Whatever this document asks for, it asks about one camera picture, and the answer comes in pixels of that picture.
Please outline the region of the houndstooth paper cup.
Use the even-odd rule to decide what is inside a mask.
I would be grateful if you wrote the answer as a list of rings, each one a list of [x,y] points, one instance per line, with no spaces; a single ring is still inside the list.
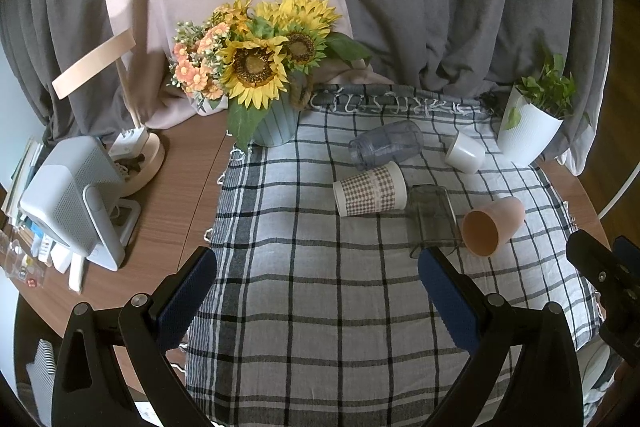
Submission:
[[[333,183],[333,194],[340,217],[372,215],[404,210],[408,188],[395,161]]]

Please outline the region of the pink plastic cup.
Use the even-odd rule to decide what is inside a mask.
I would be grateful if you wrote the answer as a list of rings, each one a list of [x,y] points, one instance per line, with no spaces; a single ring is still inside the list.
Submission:
[[[525,221],[525,207],[516,197],[470,210],[462,219],[460,233],[472,254],[490,257],[506,245]]]

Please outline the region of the small white cup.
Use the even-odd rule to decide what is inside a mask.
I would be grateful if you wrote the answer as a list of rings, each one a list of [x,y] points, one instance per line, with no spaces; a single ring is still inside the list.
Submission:
[[[448,147],[445,162],[465,174],[480,170],[485,160],[485,147],[469,135],[458,132]]]

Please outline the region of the dark smoked glass cup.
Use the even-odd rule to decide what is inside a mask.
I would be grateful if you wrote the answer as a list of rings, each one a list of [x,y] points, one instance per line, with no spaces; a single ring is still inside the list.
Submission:
[[[418,259],[428,247],[451,253],[463,245],[448,191],[438,185],[409,188],[406,207],[410,257]]]

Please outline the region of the white plant pot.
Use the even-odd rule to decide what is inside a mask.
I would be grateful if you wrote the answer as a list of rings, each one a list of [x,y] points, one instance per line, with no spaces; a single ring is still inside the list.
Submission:
[[[498,131],[499,150],[514,165],[526,167],[542,154],[561,124],[513,88]]]

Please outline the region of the green potted plant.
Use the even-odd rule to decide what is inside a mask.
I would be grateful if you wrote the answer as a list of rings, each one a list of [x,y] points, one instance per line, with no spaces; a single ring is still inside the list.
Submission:
[[[572,113],[575,93],[576,82],[571,72],[565,72],[564,56],[547,53],[537,76],[523,76],[514,82],[503,113],[504,129],[512,130],[523,120],[521,108],[525,105],[564,120]]]

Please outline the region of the white desk fan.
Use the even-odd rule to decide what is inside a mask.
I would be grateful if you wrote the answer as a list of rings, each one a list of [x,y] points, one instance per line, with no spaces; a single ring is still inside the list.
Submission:
[[[141,213],[124,199],[125,180],[99,139],[58,142],[32,177],[20,208],[55,242],[100,267],[117,271]]]

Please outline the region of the wooden desk lamp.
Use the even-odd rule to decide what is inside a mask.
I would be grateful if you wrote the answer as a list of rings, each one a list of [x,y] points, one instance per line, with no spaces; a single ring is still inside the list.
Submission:
[[[63,100],[107,66],[116,66],[122,98],[132,120],[132,128],[122,129],[108,149],[114,164],[127,170],[122,197],[134,195],[150,183],[166,156],[160,137],[142,124],[137,109],[130,102],[128,74],[122,57],[135,46],[134,34],[128,28],[81,57],[52,82],[56,96]]]

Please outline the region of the grey plaid tablecloth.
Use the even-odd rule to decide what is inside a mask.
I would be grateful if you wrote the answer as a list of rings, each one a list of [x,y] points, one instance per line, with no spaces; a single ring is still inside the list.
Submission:
[[[524,225],[497,254],[448,253],[484,293],[513,306],[562,307],[576,346],[600,325],[596,293],[565,254],[574,227],[544,172],[497,145],[482,104],[408,87],[314,91],[295,138],[230,156],[210,246],[218,272],[190,326],[186,389],[228,426],[420,426],[466,355],[419,281],[400,212],[343,218],[333,183],[356,169],[348,144],[394,121],[420,128],[409,186],[445,187],[462,217],[514,196]],[[458,132],[485,147],[477,173],[445,162]]]

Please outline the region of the stack of books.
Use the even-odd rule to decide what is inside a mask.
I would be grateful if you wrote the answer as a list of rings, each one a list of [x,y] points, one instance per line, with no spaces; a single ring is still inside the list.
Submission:
[[[29,138],[25,146],[24,154],[14,169],[9,192],[6,194],[6,198],[2,202],[1,207],[10,225],[16,225],[17,222],[20,221],[20,200],[37,169],[42,150],[43,144],[40,141]]]

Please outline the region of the clear blue plastic jar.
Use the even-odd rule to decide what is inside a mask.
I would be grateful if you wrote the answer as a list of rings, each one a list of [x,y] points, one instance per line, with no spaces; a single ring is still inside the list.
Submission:
[[[359,170],[370,170],[390,161],[404,161],[421,153],[423,134],[412,121],[396,121],[361,133],[348,144],[352,162]]]

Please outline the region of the grey curtain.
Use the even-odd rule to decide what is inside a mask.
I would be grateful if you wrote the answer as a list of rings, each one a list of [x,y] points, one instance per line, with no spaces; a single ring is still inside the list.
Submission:
[[[544,150],[572,173],[585,169],[608,72],[613,0],[354,0],[356,31],[373,54],[372,80],[454,98],[506,92],[564,55],[577,92]],[[114,31],[105,0],[1,0],[1,47],[47,140],[113,136],[131,117],[116,66],[67,98],[52,82]]]

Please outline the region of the light blue ribbed vase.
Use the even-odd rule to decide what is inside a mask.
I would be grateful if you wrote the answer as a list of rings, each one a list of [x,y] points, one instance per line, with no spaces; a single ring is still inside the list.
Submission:
[[[299,110],[294,108],[290,95],[282,93],[273,100],[265,118],[258,124],[253,142],[262,147],[280,146],[293,139],[298,126]]]

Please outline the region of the sunflower bouquet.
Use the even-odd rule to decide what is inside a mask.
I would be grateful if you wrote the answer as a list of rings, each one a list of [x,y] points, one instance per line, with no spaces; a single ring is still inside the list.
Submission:
[[[329,0],[219,5],[201,24],[178,23],[169,86],[198,109],[225,107],[240,150],[283,143],[278,120],[297,120],[321,66],[370,61],[364,44],[336,30],[340,17]]]

